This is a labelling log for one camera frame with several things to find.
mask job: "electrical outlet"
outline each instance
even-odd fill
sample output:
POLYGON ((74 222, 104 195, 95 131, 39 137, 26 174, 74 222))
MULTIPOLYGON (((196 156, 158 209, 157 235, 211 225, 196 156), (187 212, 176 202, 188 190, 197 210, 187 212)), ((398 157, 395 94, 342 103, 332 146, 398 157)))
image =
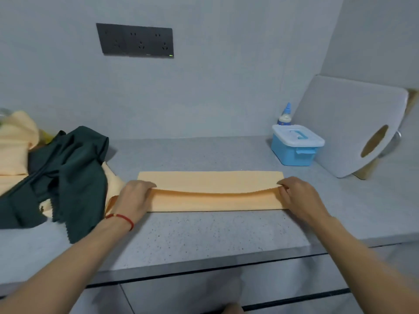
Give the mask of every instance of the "electrical outlet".
POLYGON ((127 43, 124 38, 124 26, 96 23, 102 52, 105 55, 127 55, 127 43))
POLYGON ((96 26, 104 54, 174 57, 171 28, 102 23, 96 26))
POLYGON ((173 30, 165 27, 124 26, 130 56, 173 57, 173 30))

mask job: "cutting board handle hole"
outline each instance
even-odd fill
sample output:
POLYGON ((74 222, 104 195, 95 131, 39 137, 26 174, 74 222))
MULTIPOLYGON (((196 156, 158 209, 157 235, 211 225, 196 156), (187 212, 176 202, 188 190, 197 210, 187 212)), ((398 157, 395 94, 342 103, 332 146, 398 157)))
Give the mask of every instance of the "cutting board handle hole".
POLYGON ((369 153, 374 151, 381 140, 384 138, 385 133, 388 130, 388 125, 384 125, 379 128, 377 132, 368 140, 367 144, 364 146, 364 149, 361 152, 361 157, 366 157, 369 153))

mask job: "red string bracelet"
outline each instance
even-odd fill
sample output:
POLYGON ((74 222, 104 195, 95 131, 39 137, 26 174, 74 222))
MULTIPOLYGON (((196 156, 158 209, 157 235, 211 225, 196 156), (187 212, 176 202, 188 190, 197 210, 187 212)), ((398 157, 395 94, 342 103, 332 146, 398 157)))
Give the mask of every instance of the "red string bracelet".
POLYGON ((131 224, 131 229, 129 231, 131 231, 134 227, 134 223, 127 216, 124 216, 124 215, 121 215, 121 214, 118 214, 118 213, 110 213, 109 215, 105 216, 105 219, 108 219, 108 218, 111 218, 111 217, 121 217, 121 218, 125 219, 127 222, 129 222, 131 224))

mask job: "gray speckled countertop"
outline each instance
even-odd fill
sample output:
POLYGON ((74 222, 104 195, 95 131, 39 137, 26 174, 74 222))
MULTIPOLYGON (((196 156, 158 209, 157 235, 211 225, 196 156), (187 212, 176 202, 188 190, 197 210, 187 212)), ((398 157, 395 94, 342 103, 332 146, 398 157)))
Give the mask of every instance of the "gray speckled countertop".
MULTIPOLYGON (((117 152, 109 166, 124 180, 136 179, 139 171, 278 170, 314 185, 330 213, 370 246, 419 240, 418 194, 402 197, 374 179, 337 179, 317 163, 283 166, 267 137, 117 140, 111 147, 117 152)), ((0 295, 69 246, 64 226, 52 222, 0 230, 0 295)), ((287 211, 150 213, 113 251, 93 283, 322 251, 315 236, 287 211)))

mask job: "plastic box lid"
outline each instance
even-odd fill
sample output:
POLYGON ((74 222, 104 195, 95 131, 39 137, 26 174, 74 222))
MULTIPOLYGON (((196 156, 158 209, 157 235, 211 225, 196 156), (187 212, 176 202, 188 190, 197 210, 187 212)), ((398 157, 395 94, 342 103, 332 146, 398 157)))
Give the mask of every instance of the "plastic box lid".
POLYGON ((304 126, 297 124, 280 126, 275 124, 272 129, 281 142, 289 147, 318 148, 324 145, 324 140, 321 137, 304 126))

